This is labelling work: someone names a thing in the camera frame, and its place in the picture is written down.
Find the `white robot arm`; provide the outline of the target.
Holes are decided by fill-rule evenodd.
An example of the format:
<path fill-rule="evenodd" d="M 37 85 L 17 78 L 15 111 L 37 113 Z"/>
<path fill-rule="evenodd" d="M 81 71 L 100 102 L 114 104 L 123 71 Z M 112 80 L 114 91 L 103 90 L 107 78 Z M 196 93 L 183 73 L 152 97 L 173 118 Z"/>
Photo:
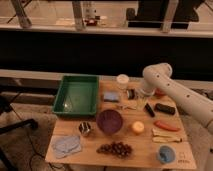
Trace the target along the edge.
<path fill-rule="evenodd" d="M 160 89 L 213 135 L 213 101 L 171 79 L 168 63 L 149 65 L 142 71 L 139 91 L 152 96 Z"/>

